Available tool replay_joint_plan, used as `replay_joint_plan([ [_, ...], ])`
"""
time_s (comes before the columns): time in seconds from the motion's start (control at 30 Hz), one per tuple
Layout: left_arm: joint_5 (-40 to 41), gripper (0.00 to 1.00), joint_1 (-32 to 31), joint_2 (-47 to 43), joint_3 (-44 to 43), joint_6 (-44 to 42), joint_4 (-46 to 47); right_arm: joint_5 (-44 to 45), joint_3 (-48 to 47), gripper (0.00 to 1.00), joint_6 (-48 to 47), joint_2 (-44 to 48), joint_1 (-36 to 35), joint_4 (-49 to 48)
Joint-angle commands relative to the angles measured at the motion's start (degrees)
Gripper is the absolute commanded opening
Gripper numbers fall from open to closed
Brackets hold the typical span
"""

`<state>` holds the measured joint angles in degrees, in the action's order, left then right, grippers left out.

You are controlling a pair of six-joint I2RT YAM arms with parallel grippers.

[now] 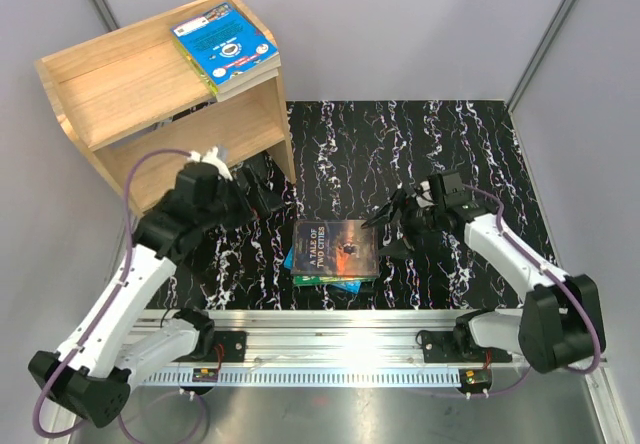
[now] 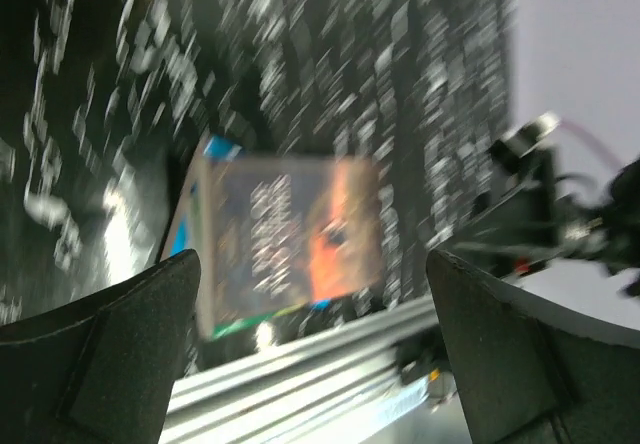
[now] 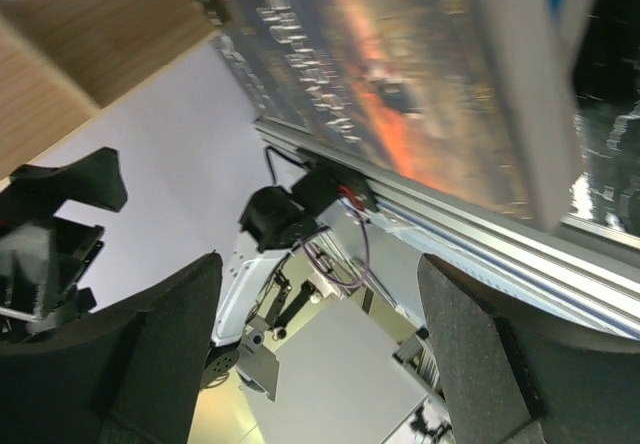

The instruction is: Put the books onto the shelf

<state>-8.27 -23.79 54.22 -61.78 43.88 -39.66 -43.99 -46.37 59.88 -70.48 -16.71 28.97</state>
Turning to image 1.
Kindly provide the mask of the blue paperback book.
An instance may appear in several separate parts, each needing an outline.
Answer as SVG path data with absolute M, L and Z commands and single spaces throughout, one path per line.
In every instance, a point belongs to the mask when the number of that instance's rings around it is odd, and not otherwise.
M 177 48 L 219 100 L 278 75 L 279 50 L 230 3 L 171 29 Z

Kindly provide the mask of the blue 26-Storey Treehouse book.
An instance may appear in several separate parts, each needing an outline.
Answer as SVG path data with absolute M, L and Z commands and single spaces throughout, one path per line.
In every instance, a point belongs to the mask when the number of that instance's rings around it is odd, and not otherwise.
M 360 291 L 360 287 L 361 285 L 356 285 L 356 286 L 340 286 L 340 285 L 329 285 L 329 286 L 333 286 L 337 289 L 352 293 L 352 294 L 358 294 Z

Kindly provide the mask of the green 65-Storey Treehouse book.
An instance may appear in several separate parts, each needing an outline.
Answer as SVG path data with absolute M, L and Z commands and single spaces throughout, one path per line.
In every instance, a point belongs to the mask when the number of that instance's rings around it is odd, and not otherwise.
M 197 50 L 194 41 L 173 37 L 179 52 L 218 102 L 228 100 L 279 74 L 277 47 L 263 34 L 235 36 Z

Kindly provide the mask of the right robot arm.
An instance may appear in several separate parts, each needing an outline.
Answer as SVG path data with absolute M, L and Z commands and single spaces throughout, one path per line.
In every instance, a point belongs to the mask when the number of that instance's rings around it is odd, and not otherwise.
M 380 251 L 399 259 L 414 257 L 424 236 L 446 232 L 481 256 L 516 292 L 522 307 L 513 315 L 476 310 L 457 318 L 452 340 L 461 359 L 475 361 L 499 349 L 523 356 L 541 374 L 557 369 L 592 373 L 606 349 L 597 284 L 542 257 L 509 228 L 503 213 L 498 197 L 446 171 L 430 175 L 411 192 L 396 189 L 362 226 L 399 221 L 402 238 Z

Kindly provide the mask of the green 104-Storey Treehouse book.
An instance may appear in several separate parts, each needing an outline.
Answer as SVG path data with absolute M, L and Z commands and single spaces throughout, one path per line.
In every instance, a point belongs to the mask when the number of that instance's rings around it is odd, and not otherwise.
M 331 277 L 331 276 L 301 276 L 293 277 L 293 284 L 297 286 L 312 285 L 340 285 L 340 286 L 356 286 L 367 282 L 367 278 L 363 277 Z

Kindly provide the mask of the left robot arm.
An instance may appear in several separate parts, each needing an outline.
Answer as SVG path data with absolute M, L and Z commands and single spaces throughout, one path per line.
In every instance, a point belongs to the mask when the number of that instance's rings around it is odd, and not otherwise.
M 165 365 L 220 356 L 214 321 L 194 309 L 178 310 L 130 349 L 123 344 L 153 295 L 209 230 L 237 229 L 282 205 L 250 167 L 235 179 L 222 163 L 187 163 L 174 186 L 129 231 L 123 261 L 76 330 L 56 350 L 31 358 L 28 370 L 41 389 L 36 403 L 50 400 L 102 428 L 119 417 L 132 391 Z

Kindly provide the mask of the dark Tale of Two Cities book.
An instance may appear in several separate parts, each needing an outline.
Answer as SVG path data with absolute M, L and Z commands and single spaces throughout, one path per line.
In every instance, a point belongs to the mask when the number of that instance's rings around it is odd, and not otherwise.
M 293 228 L 294 276 L 377 278 L 376 230 L 362 220 L 299 220 Z

